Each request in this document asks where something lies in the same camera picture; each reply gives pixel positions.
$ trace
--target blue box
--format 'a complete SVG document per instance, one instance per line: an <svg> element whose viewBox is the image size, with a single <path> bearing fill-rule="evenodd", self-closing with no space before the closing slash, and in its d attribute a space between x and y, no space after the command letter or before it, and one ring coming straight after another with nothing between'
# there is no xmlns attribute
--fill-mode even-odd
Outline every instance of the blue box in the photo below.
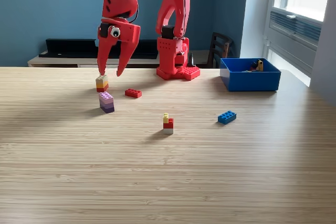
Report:
<svg viewBox="0 0 336 224"><path fill-rule="evenodd" d="M263 72L244 72L260 58L221 59L220 75L228 91L276 91L281 72L266 59Z"/></svg>
<svg viewBox="0 0 336 224"><path fill-rule="evenodd" d="M218 116L219 123L228 124L237 118L237 114L232 111L228 111Z"/></svg>

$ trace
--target blue wall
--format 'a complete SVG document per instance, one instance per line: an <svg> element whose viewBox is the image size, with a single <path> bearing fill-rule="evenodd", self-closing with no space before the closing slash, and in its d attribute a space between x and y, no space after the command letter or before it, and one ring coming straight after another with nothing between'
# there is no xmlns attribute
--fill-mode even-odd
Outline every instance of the blue wall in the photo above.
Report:
<svg viewBox="0 0 336 224"><path fill-rule="evenodd" d="M139 0L141 38L157 37L162 0ZM96 38L103 0L0 0L0 66L26 66L46 49L47 38ZM218 31L241 40L245 0L191 0L186 35L191 49L209 49Z"/></svg>
<svg viewBox="0 0 336 224"><path fill-rule="evenodd" d="M213 31L234 41L233 54L240 55L246 0L215 0Z"/></svg>

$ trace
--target cable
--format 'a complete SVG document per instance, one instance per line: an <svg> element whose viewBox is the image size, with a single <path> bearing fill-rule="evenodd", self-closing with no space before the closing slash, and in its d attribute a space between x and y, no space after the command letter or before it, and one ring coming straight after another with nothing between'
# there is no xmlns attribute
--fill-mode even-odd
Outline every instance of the cable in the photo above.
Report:
<svg viewBox="0 0 336 224"><path fill-rule="evenodd" d="M130 21L129 23L133 23L138 18L138 15L139 15L139 4L138 4L138 9L136 11L137 11L137 14L136 14L134 20Z"/></svg>
<svg viewBox="0 0 336 224"><path fill-rule="evenodd" d="M184 19L183 19L183 37L185 36L185 31L186 31L186 27L185 27L185 19L187 17L187 13L186 13L186 9L185 9L186 3L184 0Z"/></svg>

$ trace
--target red lego baseplate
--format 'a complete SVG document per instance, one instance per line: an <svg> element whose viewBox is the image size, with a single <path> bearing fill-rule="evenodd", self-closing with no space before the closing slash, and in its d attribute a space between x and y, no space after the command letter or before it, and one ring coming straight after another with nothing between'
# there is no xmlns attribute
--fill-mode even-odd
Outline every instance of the red lego baseplate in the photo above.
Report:
<svg viewBox="0 0 336 224"><path fill-rule="evenodd" d="M169 118L168 123L164 123L163 124L163 128L164 129L173 129L174 128L174 119L173 118Z"/></svg>
<svg viewBox="0 0 336 224"><path fill-rule="evenodd" d="M140 90L127 89L125 91L125 95L128 96L128 97L139 98L139 97L142 96L142 92Z"/></svg>
<svg viewBox="0 0 336 224"><path fill-rule="evenodd" d="M163 80L186 79L187 81L191 81L201 74L201 70L198 67L183 67L183 69L176 74L167 74L158 67L156 69L156 74Z"/></svg>

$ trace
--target blue plastic bin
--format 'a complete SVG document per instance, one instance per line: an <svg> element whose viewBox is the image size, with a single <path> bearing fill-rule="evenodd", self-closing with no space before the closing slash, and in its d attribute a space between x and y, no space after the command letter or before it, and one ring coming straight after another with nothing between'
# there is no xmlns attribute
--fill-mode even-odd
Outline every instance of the blue plastic bin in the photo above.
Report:
<svg viewBox="0 0 336 224"><path fill-rule="evenodd" d="M244 72L260 58L221 59L220 75L228 91L276 91L281 72L266 59L263 72Z"/></svg>

